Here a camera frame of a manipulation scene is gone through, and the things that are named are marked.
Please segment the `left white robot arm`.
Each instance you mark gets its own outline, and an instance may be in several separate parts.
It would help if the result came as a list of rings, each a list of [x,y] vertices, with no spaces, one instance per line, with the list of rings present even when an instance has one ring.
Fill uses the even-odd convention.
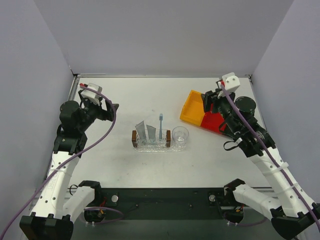
[[[74,222],[86,207],[102,207],[105,197],[98,181],[82,181],[71,198],[65,195],[72,174],[83,153],[85,131],[96,119],[116,122],[118,104],[88,87],[78,92],[80,102],[68,100],[60,106],[50,169],[36,191],[38,197],[30,215],[21,217],[19,227],[29,240],[69,240]]]

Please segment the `white toothpaste tube green cap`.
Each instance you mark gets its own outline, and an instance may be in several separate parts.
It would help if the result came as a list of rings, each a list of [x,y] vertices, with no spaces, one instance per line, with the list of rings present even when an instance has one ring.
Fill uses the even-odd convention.
[[[146,125],[147,132],[148,132],[148,139],[151,144],[156,143],[156,128],[151,125]]]

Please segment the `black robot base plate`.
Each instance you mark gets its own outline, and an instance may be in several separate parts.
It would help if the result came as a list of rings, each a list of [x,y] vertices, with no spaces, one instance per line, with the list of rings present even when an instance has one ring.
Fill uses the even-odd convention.
[[[220,220],[239,223],[244,204],[214,188],[103,188],[100,209],[86,210],[93,224],[119,220]]]

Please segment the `clear plastic cup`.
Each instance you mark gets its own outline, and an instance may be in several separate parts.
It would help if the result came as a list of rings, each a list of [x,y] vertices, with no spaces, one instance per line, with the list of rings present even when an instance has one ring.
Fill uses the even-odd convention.
[[[172,130],[172,139],[177,147],[183,147],[189,139],[189,131],[183,126],[177,126]]]

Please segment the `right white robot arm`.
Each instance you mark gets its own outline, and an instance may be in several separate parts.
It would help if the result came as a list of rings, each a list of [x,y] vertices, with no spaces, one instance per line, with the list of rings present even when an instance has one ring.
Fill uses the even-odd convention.
[[[225,127],[222,133],[232,138],[244,155],[260,170],[276,197],[269,197],[241,179],[224,186],[230,201],[244,204],[271,221],[273,228],[286,240],[292,240],[313,224],[320,224],[320,205],[302,189],[280,156],[268,131],[255,118],[256,102],[222,90],[201,94],[204,112],[219,114]]]

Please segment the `brown wooden tray foot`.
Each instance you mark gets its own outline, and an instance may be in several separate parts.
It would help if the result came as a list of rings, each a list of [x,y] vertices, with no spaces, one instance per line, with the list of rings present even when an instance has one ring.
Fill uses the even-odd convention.
[[[171,131],[167,130],[166,131],[166,147],[169,148],[171,146]]]
[[[138,136],[137,131],[133,130],[131,135],[131,142],[134,148],[138,147],[137,136]]]

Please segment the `light blue toothbrush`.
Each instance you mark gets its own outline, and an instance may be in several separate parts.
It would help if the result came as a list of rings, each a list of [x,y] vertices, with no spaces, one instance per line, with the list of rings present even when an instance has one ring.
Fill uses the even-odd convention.
[[[163,121],[163,114],[160,113],[159,114],[159,136],[158,136],[158,139],[159,140],[162,140],[163,139],[163,135],[162,135],[162,121]]]

